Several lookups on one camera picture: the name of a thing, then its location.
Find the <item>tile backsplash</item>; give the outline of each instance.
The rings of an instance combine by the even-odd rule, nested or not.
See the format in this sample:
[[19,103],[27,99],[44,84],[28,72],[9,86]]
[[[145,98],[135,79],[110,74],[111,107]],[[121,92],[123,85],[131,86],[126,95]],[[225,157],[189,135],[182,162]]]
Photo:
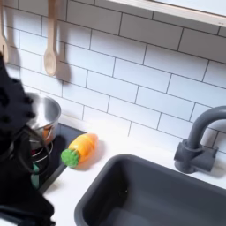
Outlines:
[[[48,1],[4,5],[8,72],[27,92],[56,99],[68,117],[175,151],[202,112],[226,105],[225,28],[106,0],[61,0],[60,63],[50,77]],[[226,120],[211,124],[202,144],[224,156]]]

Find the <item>hanging utensil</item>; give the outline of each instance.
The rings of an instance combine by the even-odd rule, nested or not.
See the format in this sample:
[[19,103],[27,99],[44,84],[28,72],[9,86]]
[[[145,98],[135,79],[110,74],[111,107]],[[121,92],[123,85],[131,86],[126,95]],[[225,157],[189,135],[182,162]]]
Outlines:
[[9,50],[8,43],[4,37],[4,11],[3,11],[3,0],[0,0],[0,52],[4,57],[6,63],[9,62]]
[[57,72],[57,0],[49,0],[48,47],[44,56],[44,65],[48,75]]

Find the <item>black stovetop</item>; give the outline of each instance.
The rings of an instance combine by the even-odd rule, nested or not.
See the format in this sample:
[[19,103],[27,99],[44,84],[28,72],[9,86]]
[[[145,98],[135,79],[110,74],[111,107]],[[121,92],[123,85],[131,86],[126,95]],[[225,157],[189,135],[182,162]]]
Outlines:
[[[51,163],[46,173],[39,176],[40,192],[45,192],[49,186],[57,179],[57,177],[65,170],[65,166],[61,161],[61,153],[69,146],[69,144],[81,135],[82,131],[59,124],[57,127],[57,136],[53,141],[53,150],[51,152]],[[44,161],[36,163],[41,168]]]

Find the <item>stove burner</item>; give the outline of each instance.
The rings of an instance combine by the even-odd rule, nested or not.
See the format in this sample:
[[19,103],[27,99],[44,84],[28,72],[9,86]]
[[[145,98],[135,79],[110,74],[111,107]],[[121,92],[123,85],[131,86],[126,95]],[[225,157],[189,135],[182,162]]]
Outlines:
[[[53,142],[48,145],[49,153],[53,151]],[[43,152],[43,148],[32,151],[33,163],[41,162],[47,158],[46,152]]]

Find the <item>white subway tile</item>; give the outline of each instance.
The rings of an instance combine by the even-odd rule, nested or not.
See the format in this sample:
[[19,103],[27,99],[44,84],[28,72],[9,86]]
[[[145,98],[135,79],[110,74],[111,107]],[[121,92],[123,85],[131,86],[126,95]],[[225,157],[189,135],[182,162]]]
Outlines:
[[87,87],[128,102],[135,102],[138,90],[138,86],[131,83],[113,79],[95,72],[88,72]]
[[68,117],[76,117],[77,119],[80,119],[80,120],[82,119],[83,105],[76,102],[65,100],[61,97],[58,97],[52,94],[47,94],[45,92],[41,92],[41,93],[53,98],[56,102],[58,102],[58,104],[61,107],[62,114]]
[[182,141],[180,138],[135,123],[132,123],[129,137],[142,144],[159,146],[171,152],[176,152],[179,142]]
[[[158,129],[179,138],[187,139],[192,126],[193,124],[190,122],[162,114]],[[203,135],[201,144],[207,147],[212,147],[215,142],[216,134],[216,131],[207,128]]]
[[138,7],[133,7],[128,4],[119,4],[119,3],[106,1],[106,0],[96,0],[95,5],[101,6],[103,8],[107,8],[110,10],[114,10],[114,11],[121,11],[121,12],[125,12],[125,13],[132,14],[135,16],[140,16],[142,18],[151,19],[153,16],[152,11],[149,11],[146,9],[141,9]]
[[185,29],[179,51],[226,63],[226,39]]
[[[45,71],[44,58],[41,59],[41,73],[48,75]],[[54,78],[85,87],[87,83],[87,70],[70,64],[58,62],[57,72]]]
[[146,44],[125,39],[113,34],[93,31],[91,50],[123,58],[135,63],[143,63]]
[[110,114],[101,112],[96,109],[90,109],[85,107],[83,120],[88,122],[97,128],[103,130],[112,130],[117,133],[128,136],[131,122],[120,117],[114,117]]
[[[211,108],[195,104],[194,111],[192,113],[191,122],[194,122],[202,113]],[[226,132],[226,120],[218,120],[209,125],[209,128],[215,129],[217,131]]]
[[159,112],[112,97],[109,100],[109,113],[154,129],[157,128],[160,118]]
[[220,32],[219,32],[220,36],[226,37],[226,27],[221,27]]
[[31,87],[27,87],[27,86],[23,86],[24,87],[24,90],[26,93],[35,93],[35,94],[40,94],[41,91],[36,89],[36,88],[31,88]]
[[219,147],[219,150],[226,153],[226,134],[219,132],[215,140],[215,146]]
[[95,91],[64,82],[63,97],[91,108],[107,111],[109,97]]
[[94,0],[76,0],[75,2],[80,2],[83,4],[94,4]]
[[146,66],[117,59],[114,77],[131,83],[166,92],[170,74]]
[[219,29],[219,26],[202,23],[192,19],[179,18],[169,14],[160,13],[157,11],[154,13],[154,19],[169,24],[183,26],[211,34],[217,34]]
[[66,45],[65,62],[112,76],[115,58],[72,45]]
[[191,122],[194,123],[194,121],[195,121],[202,113],[204,113],[205,111],[207,111],[207,110],[209,110],[209,109],[211,109],[211,108],[196,103],[195,106],[194,106],[193,113],[192,113]]
[[[47,49],[47,38],[26,32],[19,32],[19,39],[21,49],[44,56]],[[59,60],[64,61],[64,44],[58,41],[56,45]]]
[[226,96],[225,89],[182,78],[177,75],[172,75],[168,93],[210,107],[218,107],[226,104],[226,99],[222,98]]
[[19,0],[3,0],[3,5],[18,8],[18,1]]
[[10,27],[4,26],[4,36],[8,42],[8,45],[13,47],[19,47],[19,31]]
[[118,34],[121,12],[69,1],[67,21],[103,32]]
[[4,7],[4,25],[33,34],[41,34],[41,16]]
[[123,14],[120,35],[169,49],[177,49],[182,27]]
[[41,89],[54,95],[62,95],[62,81],[21,68],[20,76],[24,85]]
[[63,81],[51,78],[50,76],[41,75],[41,87],[42,91],[50,94],[62,96]]
[[[65,0],[57,0],[57,16],[61,20],[66,20],[66,2]],[[19,9],[47,17],[48,0],[19,0]]]
[[11,78],[20,79],[20,72],[18,66],[6,64],[5,68]]
[[148,45],[144,65],[202,80],[207,68],[207,60]]
[[140,87],[136,103],[163,113],[188,120],[194,103],[154,90]]
[[204,82],[226,88],[226,64],[210,61]]
[[[48,20],[42,19],[42,35],[48,36]],[[77,26],[63,21],[57,23],[57,39],[71,45],[89,48],[91,29]]]
[[35,72],[41,72],[41,56],[24,50],[9,48],[10,62]]

